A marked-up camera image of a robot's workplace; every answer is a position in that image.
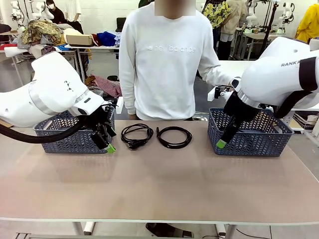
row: plastic basket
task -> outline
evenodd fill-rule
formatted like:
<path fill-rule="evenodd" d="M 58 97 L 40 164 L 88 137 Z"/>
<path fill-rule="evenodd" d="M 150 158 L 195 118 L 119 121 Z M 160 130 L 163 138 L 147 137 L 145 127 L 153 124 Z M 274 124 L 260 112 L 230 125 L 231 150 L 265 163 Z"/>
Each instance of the plastic basket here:
<path fill-rule="evenodd" d="M 223 109 L 211 108 L 208 135 L 218 155 L 279 157 L 294 134 L 284 122 L 276 119 L 271 111 L 260 111 L 251 122 L 244 122 L 240 131 L 225 148 L 216 145 L 231 117 Z"/>
<path fill-rule="evenodd" d="M 37 124 L 33 129 L 38 136 L 48 136 L 61 133 L 78 122 L 70 112 L 65 111 L 57 116 Z M 114 128 L 114 112 L 112 112 L 112 126 Z M 54 142 L 42 144 L 46 153 L 77 153 L 77 154 L 102 154 L 107 153 L 105 149 L 100 150 L 91 139 L 92 130 L 80 130 L 74 135 Z"/>

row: brown box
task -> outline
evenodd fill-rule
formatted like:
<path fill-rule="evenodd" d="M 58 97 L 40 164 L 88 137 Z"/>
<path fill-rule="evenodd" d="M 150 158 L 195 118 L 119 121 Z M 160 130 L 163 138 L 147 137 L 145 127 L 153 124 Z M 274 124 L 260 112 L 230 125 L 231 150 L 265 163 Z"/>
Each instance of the brown box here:
<path fill-rule="evenodd" d="M 67 35 L 66 40 L 70 46 L 93 46 L 92 35 Z"/>

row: plaid cloth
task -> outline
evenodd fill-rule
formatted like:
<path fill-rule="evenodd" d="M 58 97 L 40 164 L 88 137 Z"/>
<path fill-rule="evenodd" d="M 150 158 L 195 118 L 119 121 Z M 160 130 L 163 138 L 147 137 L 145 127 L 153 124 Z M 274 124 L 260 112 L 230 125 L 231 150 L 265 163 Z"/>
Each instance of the plaid cloth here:
<path fill-rule="evenodd" d="M 104 93 L 112 97 L 122 96 L 122 90 L 119 82 L 113 82 L 107 79 L 104 79 L 100 76 L 95 76 L 94 83 L 101 88 Z"/>

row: yellow shirt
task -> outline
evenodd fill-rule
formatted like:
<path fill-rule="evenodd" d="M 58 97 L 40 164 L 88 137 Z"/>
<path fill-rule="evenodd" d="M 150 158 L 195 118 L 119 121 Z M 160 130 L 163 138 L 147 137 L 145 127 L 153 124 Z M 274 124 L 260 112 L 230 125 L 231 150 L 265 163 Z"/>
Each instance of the yellow shirt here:
<path fill-rule="evenodd" d="M 307 10 L 304 19 L 301 21 L 296 39 L 308 43 L 310 38 L 319 36 L 319 4 L 314 4 Z"/>

